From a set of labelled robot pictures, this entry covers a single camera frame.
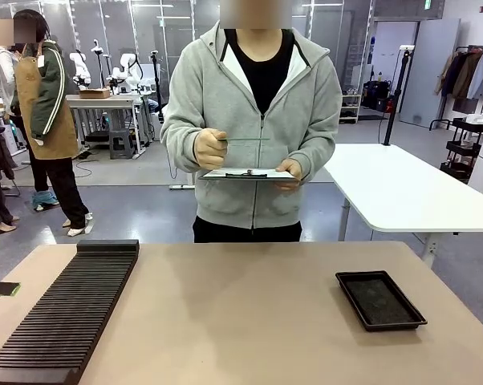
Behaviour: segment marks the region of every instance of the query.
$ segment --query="gray door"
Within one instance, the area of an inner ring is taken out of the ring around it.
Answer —
[[[434,90],[447,59],[457,48],[460,24],[459,18],[428,20],[420,23],[409,81],[400,112],[402,122],[428,127],[434,119],[440,118],[441,93],[436,95]]]

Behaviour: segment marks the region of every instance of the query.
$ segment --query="person's left hand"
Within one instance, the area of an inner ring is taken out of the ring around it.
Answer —
[[[300,163],[295,159],[287,158],[275,169],[275,171],[284,172],[288,171],[297,180],[294,182],[276,182],[277,187],[282,191],[294,191],[300,187],[300,181],[302,180],[302,167]]]

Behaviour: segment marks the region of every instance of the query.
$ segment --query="blue shoe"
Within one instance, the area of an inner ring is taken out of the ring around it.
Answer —
[[[33,199],[31,201],[33,209],[36,211],[42,211],[47,206],[57,206],[59,205],[58,200],[51,191],[38,191],[33,194]]]

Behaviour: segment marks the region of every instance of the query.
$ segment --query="brown vest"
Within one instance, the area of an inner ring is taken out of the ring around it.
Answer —
[[[40,43],[37,58],[41,53],[42,44]],[[73,158],[78,154],[78,142],[71,109],[68,107],[66,100],[63,101],[51,130],[44,138],[43,146],[38,145],[31,137],[31,111],[33,103],[39,97],[39,88],[42,81],[42,76],[37,66],[37,58],[22,58],[15,68],[18,101],[24,126],[26,127],[26,139],[29,140],[36,159]]]

